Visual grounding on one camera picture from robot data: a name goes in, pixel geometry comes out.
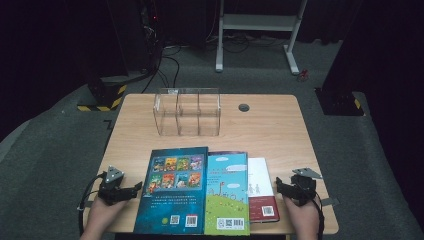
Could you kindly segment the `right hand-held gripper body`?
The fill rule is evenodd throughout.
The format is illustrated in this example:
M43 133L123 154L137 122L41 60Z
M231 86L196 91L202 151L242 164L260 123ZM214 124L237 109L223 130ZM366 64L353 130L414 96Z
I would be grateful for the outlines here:
M322 176L307 167L294 169L293 173L294 175L290 177L291 184L287 196L295 200L298 206L303 206L315 198L316 180L321 179Z

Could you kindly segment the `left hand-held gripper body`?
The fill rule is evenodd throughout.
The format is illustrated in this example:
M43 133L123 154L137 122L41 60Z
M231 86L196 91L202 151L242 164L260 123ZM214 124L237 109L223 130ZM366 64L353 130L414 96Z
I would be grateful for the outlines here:
M110 165L102 177L102 182L99 186L98 196L107 204L113 205L117 202L126 201L128 197L125 191L120 188L124 173Z

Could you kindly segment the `white red book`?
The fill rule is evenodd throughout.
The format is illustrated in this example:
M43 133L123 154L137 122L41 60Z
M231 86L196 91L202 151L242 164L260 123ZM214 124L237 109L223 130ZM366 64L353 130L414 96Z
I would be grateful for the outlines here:
M265 158L248 159L248 199L251 223L278 222L280 220Z

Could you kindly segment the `dark blue picture book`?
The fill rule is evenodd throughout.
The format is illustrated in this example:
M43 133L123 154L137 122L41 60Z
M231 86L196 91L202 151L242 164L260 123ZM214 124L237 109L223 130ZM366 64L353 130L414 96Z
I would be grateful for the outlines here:
M207 157L207 147L151 152L134 233L203 233Z

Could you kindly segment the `light blue green picture book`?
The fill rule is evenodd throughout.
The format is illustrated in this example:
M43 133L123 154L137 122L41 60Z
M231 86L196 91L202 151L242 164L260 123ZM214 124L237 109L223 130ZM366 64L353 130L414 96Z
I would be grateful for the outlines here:
M248 157L208 156L204 234L249 236Z

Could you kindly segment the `clear acrylic book rack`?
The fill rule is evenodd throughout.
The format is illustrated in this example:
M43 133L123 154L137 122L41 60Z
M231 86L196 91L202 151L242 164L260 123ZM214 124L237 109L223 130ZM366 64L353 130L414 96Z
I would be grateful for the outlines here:
M218 88L161 88L153 114L161 136L218 136L221 101Z

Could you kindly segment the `person's left hand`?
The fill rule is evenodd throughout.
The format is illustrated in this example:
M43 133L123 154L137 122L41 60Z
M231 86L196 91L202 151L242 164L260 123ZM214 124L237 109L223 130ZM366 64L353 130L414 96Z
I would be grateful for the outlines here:
M101 198L96 197L91 206L84 232L103 234L127 204L127 201L121 201L113 205L107 205Z

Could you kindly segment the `person's right hand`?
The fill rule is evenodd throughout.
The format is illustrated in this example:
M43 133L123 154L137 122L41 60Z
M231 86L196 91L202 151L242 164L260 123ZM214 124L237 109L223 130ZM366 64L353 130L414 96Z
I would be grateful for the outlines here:
M283 200L288 209L297 240L318 240L320 221L315 204L309 201L303 206L297 206L286 196L283 197Z

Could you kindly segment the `black yellow striped stand base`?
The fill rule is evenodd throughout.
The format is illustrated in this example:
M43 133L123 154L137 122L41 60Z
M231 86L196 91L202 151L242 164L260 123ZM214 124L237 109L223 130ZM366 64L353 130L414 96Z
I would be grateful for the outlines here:
M77 109L83 112L116 110L121 103L126 88L126 84L107 85L100 79L93 80L88 83L88 89L95 102L78 104Z

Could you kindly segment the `dark equipment rack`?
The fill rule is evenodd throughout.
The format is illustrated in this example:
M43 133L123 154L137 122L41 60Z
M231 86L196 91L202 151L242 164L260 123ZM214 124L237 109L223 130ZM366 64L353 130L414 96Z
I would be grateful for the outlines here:
M149 73L153 70L158 42L153 0L108 0L126 69Z

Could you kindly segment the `white metal stand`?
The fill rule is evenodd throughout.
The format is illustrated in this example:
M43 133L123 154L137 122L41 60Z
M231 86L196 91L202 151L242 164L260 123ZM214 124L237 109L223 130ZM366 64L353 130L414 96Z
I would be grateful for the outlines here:
M284 54L293 75L299 75L300 70L293 55L294 44L303 20L303 14L308 0L301 0L296 15L252 15L252 14L228 14L225 12L225 0L219 0L219 28L218 45L216 52L215 71L220 73L224 69L223 64L223 37L225 30L251 30L251 31L277 31L290 32L290 40L283 46Z

